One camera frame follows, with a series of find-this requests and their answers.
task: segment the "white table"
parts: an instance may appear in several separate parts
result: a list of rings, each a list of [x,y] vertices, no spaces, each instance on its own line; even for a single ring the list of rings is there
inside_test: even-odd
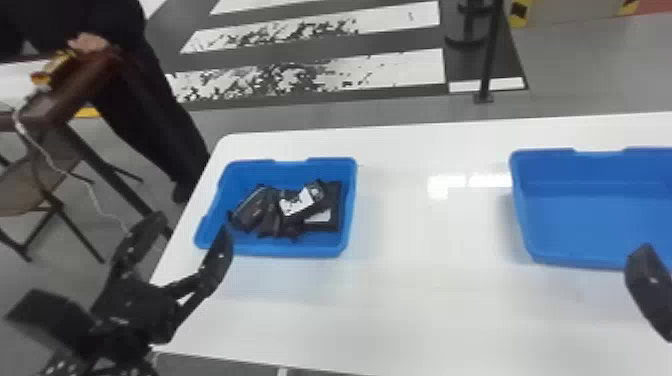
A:
[[[194,232],[238,159],[354,157],[350,245],[333,260],[235,258],[159,351],[369,375],[670,373],[672,347],[620,273],[530,260],[507,161],[519,148],[671,144],[669,112],[225,137],[153,283],[196,270]]]

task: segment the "black pants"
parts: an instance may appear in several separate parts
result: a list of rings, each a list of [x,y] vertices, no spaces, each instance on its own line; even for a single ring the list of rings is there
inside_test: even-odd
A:
[[[178,183],[196,183],[209,154],[189,113],[175,100],[159,60],[148,42],[127,53],[127,64],[139,72],[141,85],[161,120],[150,116],[124,79],[112,80],[91,103],[114,132]]]

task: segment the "white stripe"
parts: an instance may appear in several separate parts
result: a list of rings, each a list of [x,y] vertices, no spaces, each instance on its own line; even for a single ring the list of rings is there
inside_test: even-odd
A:
[[[149,19],[166,0],[140,0],[142,10],[145,11],[145,17]]]
[[[363,35],[438,26],[437,1],[266,21],[196,31],[181,53],[289,43],[327,35]]]
[[[445,82],[440,48],[166,75],[180,102],[274,97]]]
[[[210,14],[232,13],[240,12],[241,10],[271,8],[281,5],[307,3],[309,1],[314,0],[219,0],[217,5],[212,8]]]
[[[478,91],[481,80],[452,81],[448,84],[451,93],[467,93]],[[490,90],[519,90],[525,88],[522,77],[493,78],[490,80]]]

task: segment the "white cable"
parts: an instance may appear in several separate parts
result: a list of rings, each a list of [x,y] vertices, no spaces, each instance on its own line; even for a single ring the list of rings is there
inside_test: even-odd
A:
[[[108,219],[116,221],[117,223],[119,223],[119,227],[124,232],[124,235],[128,235],[130,233],[130,231],[128,230],[128,226],[126,226],[126,223],[124,223],[124,221],[122,221],[121,218],[117,217],[116,215],[106,213],[100,207],[100,202],[98,201],[98,197],[96,197],[96,193],[94,192],[91,183],[89,183],[87,181],[84,181],[84,180],[81,180],[80,178],[78,178],[77,176],[74,176],[70,172],[65,171],[65,170],[57,167],[56,164],[54,163],[53,158],[51,157],[51,155],[49,155],[49,152],[47,152],[39,143],[37,143],[37,141],[35,141],[30,136],[30,134],[28,134],[28,131],[26,130],[26,127],[24,127],[23,123],[21,123],[21,120],[19,119],[19,113],[21,112],[21,110],[23,110],[23,107],[28,103],[30,98],[32,98],[35,94],[36,93],[33,93],[33,94],[29,95],[28,97],[26,97],[26,100],[24,100],[24,102],[20,106],[18,106],[14,110],[14,112],[12,113],[12,120],[14,121],[14,127],[16,128],[16,131],[21,136],[25,137],[26,140],[28,140],[28,142],[30,142],[37,150],[40,151],[40,153],[44,156],[44,159],[47,162],[47,165],[49,165],[49,167],[52,170],[54,170],[55,172],[58,172],[59,174],[73,177],[78,182],[84,184],[84,186],[86,186],[86,189],[89,193],[89,197],[91,198],[91,201],[93,202],[93,206],[96,209],[96,212],[98,212],[98,215],[100,215],[101,217],[108,218]]]

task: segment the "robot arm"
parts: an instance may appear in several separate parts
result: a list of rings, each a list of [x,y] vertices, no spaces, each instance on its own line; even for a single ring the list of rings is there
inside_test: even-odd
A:
[[[223,226],[196,273],[163,287],[142,281],[135,266],[165,224],[165,216],[154,213],[131,229],[117,247],[107,283],[89,312],[67,298],[33,290],[7,314],[13,326],[56,351],[44,373],[93,376],[136,370],[156,374],[145,361],[151,345],[173,338],[215,292],[233,260],[233,242]],[[181,304],[178,300],[183,298],[186,301]],[[115,365],[96,369],[102,358]]]

